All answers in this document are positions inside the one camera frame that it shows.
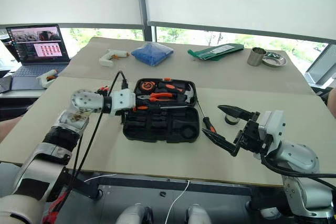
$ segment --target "black tool case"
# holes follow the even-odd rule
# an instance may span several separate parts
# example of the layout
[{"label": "black tool case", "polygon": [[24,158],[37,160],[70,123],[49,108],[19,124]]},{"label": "black tool case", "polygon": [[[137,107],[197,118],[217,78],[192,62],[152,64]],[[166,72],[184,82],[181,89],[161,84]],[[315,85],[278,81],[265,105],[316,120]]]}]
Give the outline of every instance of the black tool case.
[{"label": "black tool case", "polygon": [[[151,90],[144,90],[143,84],[152,83]],[[179,90],[167,88],[173,85]],[[186,102],[184,91],[192,87],[194,94],[190,103]],[[196,87],[191,81],[171,79],[140,79],[134,89],[136,108],[129,111],[123,120],[123,133],[130,140],[145,142],[167,141],[167,143],[194,142],[200,133],[198,112],[194,108],[197,101]],[[172,101],[149,101],[139,99],[140,95],[151,93],[172,93]],[[161,107],[187,106],[186,108],[162,109]]]}]

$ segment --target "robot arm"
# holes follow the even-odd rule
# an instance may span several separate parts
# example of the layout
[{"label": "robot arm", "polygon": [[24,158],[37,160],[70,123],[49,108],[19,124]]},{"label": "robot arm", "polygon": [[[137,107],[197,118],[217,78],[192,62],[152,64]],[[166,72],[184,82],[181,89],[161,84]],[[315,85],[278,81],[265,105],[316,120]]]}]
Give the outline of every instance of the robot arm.
[{"label": "robot arm", "polygon": [[[248,112],[229,105],[220,105],[218,108],[226,113],[225,121],[230,125],[237,124],[240,119],[247,121],[234,143],[226,141],[217,133],[202,129],[212,142],[232,156],[236,156],[239,149],[243,148],[253,152],[254,157],[261,159],[268,168],[271,166],[267,164],[272,162],[274,167],[286,170],[288,174],[319,172],[319,159],[312,149],[281,139],[286,126],[283,111],[267,111],[260,123],[257,123],[259,112]],[[284,174],[283,188],[294,216],[300,221],[334,223],[333,199],[329,187],[306,177]]]},{"label": "robot arm", "polygon": [[0,223],[39,223],[44,203],[59,196],[63,185],[58,179],[89,123],[89,115],[100,112],[115,115],[118,110],[133,107],[135,94],[130,89],[115,91],[108,97],[89,90],[73,93],[70,107],[21,167],[13,194],[0,199]]}]

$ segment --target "white glue gun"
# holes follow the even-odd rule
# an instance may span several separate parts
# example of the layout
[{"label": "white glue gun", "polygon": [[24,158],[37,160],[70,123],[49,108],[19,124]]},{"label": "white glue gun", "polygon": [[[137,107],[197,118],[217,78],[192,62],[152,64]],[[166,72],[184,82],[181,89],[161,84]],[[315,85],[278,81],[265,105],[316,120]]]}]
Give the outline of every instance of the white glue gun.
[{"label": "white glue gun", "polygon": [[119,58],[125,58],[129,55],[130,53],[126,51],[108,49],[107,53],[104,54],[102,57],[100,57],[99,63],[105,67],[113,67],[114,64],[113,64],[112,59],[118,60]]},{"label": "white glue gun", "polygon": [[57,69],[53,69],[49,72],[41,74],[39,77],[36,77],[36,80],[38,80],[40,85],[46,89],[55,81],[56,74],[57,74]]}]

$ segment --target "green bag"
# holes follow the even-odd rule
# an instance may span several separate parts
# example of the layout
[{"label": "green bag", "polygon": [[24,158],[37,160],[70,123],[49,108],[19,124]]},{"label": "green bag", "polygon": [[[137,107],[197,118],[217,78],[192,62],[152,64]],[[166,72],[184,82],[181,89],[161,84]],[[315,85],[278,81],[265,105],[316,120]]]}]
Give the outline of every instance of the green bag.
[{"label": "green bag", "polygon": [[209,47],[207,49],[201,50],[201,51],[192,51],[188,50],[188,54],[192,55],[195,58],[201,59],[201,60],[215,60],[218,61],[222,59],[226,54],[229,54],[231,52],[237,52],[244,49],[244,45],[241,44],[224,44],[216,47]]}]

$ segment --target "metal cup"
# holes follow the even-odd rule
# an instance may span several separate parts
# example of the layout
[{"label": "metal cup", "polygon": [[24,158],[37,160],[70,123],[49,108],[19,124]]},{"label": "metal cup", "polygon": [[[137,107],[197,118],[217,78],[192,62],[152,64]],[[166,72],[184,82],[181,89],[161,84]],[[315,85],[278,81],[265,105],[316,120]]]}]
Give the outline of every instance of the metal cup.
[{"label": "metal cup", "polygon": [[260,65],[265,54],[266,54],[266,51],[260,47],[252,48],[250,56],[247,59],[247,64],[251,66]]}]

